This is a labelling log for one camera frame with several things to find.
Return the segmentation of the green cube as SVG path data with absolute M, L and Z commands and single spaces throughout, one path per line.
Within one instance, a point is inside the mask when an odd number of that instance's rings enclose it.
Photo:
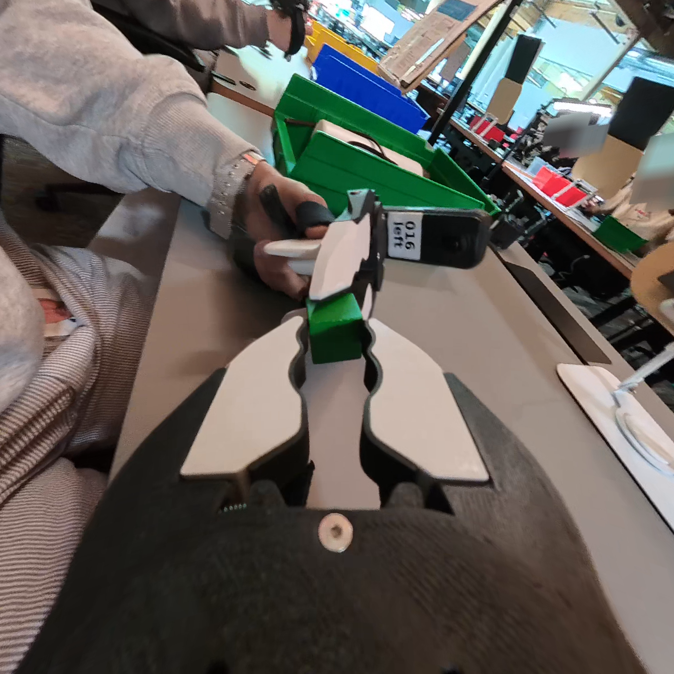
M 314 365 L 362 357 L 363 315 L 356 296 L 342 293 L 325 300 L 307 299 L 309 345 Z

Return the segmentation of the yellow plastic bin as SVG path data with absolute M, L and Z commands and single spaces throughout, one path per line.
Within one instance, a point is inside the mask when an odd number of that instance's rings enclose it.
M 328 45 L 341 55 L 346 56 L 351 61 L 366 68 L 366 70 L 377 75 L 377 62 L 366 55 L 358 46 L 351 45 L 344 38 L 341 38 L 329 28 L 324 27 L 318 21 L 313 22 L 313 31 L 305 36 L 304 47 L 307 49 L 307 58 L 310 63 L 315 63 L 323 48 Z

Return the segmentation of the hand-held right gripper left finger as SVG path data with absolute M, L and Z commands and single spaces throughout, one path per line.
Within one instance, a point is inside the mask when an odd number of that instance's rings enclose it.
M 292 316 L 232 359 L 180 469 L 183 478 L 248 482 L 298 438 L 305 413 L 291 367 L 304 364 L 305 320 Z

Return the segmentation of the blue plastic bin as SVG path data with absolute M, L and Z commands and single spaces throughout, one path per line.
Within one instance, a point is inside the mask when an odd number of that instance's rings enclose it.
M 318 85 L 392 122 L 418 133 L 429 120 L 415 100 L 329 45 L 323 45 L 313 63 Z

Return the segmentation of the white device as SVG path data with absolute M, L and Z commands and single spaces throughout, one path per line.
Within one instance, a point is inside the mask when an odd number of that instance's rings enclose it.
M 390 148 L 384 147 L 378 141 L 364 133 L 357 133 L 344 129 L 341 126 L 326 120 L 319 121 L 315 125 L 311 135 L 315 135 L 317 132 L 322 132 L 331 138 L 335 138 L 351 147 L 356 147 L 357 149 L 363 150 L 375 157 L 393 164 L 394 166 L 408 171 L 409 173 L 416 174 L 420 177 L 426 177 L 425 169 L 419 162 L 394 152 Z

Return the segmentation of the wooden workbench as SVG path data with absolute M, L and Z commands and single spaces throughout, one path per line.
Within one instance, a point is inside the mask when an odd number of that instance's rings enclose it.
M 632 273 L 639 262 L 639 259 L 634 254 L 621 254 L 603 245 L 590 229 L 590 225 L 594 225 L 595 223 L 588 220 L 577 208 L 564 207 L 552 197 L 547 196 L 542 191 L 538 190 L 538 188 L 533 185 L 533 178 L 520 164 L 502 158 L 498 153 L 492 150 L 480 136 L 474 134 L 463 122 L 451 118 L 450 124 L 455 130 L 459 131 L 464 138 L 477 145 L 480 150 L 495 162 L 496 168 L 500 168 L 502 173 L 526 191 L 527 194 L 538 202 L 545 210 L 552 213 L 552 215 L 563 223 L 568 230 L 573 232 L 577 238 L 583 240 L 585 244 L 590 246 L 622 276 L 628 280 L 631 279 Z

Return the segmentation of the red plastic bin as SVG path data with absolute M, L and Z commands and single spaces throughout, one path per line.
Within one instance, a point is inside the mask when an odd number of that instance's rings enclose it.
M 536 172 L 533 185 L 563 207 L 575 207 L 588 197 L 588 192 L 577 183 L 547 165 Z

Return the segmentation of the person's left hand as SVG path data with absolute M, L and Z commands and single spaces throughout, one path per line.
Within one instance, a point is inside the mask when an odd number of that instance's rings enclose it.
M 270 241 L 281 238 L 278 227 L 266 215 L 260 202 L 260 195 L 268 185 L 276 187 L 282 206 L 292 216 L 296 214 L 297 207 L 306 201 L 314 201 L 321 206 L 325 206 L 325 201 L 303 183 L 282 176 L 265 162 L 257 164 L 235 201 L 237 222 L 245 225 L 254 242 L 252 260 L 260 280 L 273 291 L 300 301 L 308 293 L 308 282 L 289 267 L 285 258 L 267 255 L 264 250 Z

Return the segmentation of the black pole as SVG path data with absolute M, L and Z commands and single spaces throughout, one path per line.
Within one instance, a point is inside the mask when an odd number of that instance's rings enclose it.
M 504 1 L 485 28 L 484 33 L 466 63 L 466 67 L 462 74 L 462 83 L 453 93 L 449 103 L 443 109 L 443 112 L 434 124 L 431 135 L 427 141 L 431 147 L 434 147 L 440 139 L 440 136 L 449 125 L 453 114 L 457 111 L 459 104 L 465 103 L 474 80 L 499 39 L 505 33 L 513 14 L 517 12 L 521 4 L 521 1 Z

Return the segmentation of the person's torso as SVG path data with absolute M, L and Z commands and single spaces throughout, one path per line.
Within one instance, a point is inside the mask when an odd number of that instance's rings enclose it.
M 123 198 L 84 248 L 29 245 L 1 217 L 1 672 L 57 598 L 105 490 L 75 459 L 119 438 L 172 232 Z

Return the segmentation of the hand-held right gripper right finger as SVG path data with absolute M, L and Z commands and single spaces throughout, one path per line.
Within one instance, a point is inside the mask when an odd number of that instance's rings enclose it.
M 486 483 L 489 473 L 442 367 L 378 319 L 367 327 L 374 384 L 364 409 L 365 437 L 436 482 Z

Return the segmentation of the small green plastic bin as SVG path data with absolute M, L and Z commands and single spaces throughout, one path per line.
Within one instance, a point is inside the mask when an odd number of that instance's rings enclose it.
M 593 236 L 604 246 L 620 254 L 634 253 L 648 243 L 613 216 L 605 217 Z

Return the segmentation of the person's left forearm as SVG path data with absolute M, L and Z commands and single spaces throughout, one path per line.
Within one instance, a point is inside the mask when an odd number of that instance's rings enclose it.
M 85 1 L 1 2 L 1 133 L 118 193 L 176 193 L 225 239 L 255 169 L 180 63 L 142 55 Z

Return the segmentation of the cardboard panel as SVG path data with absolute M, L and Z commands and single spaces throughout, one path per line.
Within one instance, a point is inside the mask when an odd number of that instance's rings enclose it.
M 500 1 L 438 1 L 400 38 L 377 66 L 402 93 L 416 89 L 465 39 L 467 30 Z

